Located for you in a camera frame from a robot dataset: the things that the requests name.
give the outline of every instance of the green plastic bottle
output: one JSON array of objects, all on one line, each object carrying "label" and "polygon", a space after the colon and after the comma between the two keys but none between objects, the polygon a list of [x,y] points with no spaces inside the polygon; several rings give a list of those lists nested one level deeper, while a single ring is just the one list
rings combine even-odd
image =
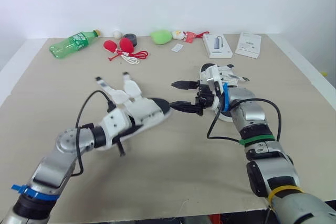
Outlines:
[{"label": "green plastic bottle", "polygon": [[100,32],[98,30],[88,32],[81,31],[80,33],[72,35],[60,43],[51,45],[49,50],[55,58],[62,59],[72,52],[76,52],[84,47],[87,47],[94,40],[96,40],[99,35]]}]

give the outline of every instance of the green zip tie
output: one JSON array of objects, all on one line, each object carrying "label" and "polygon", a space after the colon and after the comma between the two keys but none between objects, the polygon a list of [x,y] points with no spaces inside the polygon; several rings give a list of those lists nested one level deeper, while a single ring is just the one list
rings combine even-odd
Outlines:
[{"label": "green zip tie", "polygon": [[241,139],[239,140],[239,144],[246,145],[246,144],[249,144],[257,140],[270,139],[270,138],[275,140],[273,135],[259,135],[259,136],[250,137],[248,139]]}]

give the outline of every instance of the white box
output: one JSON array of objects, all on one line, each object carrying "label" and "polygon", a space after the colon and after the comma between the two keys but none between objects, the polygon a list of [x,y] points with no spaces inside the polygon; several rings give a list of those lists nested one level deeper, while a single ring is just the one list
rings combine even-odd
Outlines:
[{"label": "white box", "polygon": [[260,54],[261,36],[256,34],[241,33],[235,54],[258,58]]},{"label": "white box", "polygon": [[204,34],[203,42],[209,58],[229,59],[232,57],[232,51],[224,34]]}]

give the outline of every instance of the black tape roll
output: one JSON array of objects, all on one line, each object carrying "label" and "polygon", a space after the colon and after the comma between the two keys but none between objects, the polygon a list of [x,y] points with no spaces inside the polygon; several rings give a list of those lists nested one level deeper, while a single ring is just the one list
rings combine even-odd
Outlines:
[{"label": "black tape roll", "polygon": [[138,44],[137,37],[135,34],[125,34],[123,37],[132,41],[133,47],[135,47]]}]

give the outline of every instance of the yellow zip tie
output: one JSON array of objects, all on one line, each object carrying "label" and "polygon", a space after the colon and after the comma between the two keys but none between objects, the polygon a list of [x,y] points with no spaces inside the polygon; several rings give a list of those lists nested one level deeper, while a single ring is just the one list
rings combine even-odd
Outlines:
[{"label": "yellow zip tie", "polygon": [[273,199],[274,195],[277,194],[278,192],[284,191],[284,190],[297,190],[297,191],[300,191],[302,193],[305,193],[300,187],[297,187],[297,186],[279,186],[279,187],[273,189],[268,195],[268,203],[271,206],[271,208],[272,208],[271,202],[272,202],[272,199]]}]

